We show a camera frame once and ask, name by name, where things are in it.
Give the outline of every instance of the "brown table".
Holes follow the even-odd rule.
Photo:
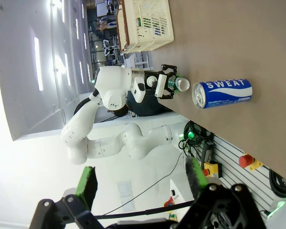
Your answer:
[[[191,88],[162,104],[286,177],[286,0],[170,0],[175,41],[153,51]],[[246,78],[253,99],[198,110],[195,82]]]

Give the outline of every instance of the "black hair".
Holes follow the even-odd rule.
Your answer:
[[[129,109],[127,107],[127,105],[125,104],[124,107],[122,107],[119,110],[113,111],[113,114],[117,117],[123,117],[124,115],[126,115],[128,113]]]

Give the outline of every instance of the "pocari sweat can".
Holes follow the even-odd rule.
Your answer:
[[[192,97],[198,109],[235,104],[252,98],[252,86],[246,79],[200,82],[193,86]]]

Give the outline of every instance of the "cream plastic basket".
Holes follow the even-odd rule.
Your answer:
[[[120,0],[116,18],[121,53],[152,51],[174,41],[168,0]]]

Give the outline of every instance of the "silver can top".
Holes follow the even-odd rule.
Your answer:
[[[200,83],[195,83],[192,90],[192,98],[195,106],[198,109],[205,107],[205,91]]]

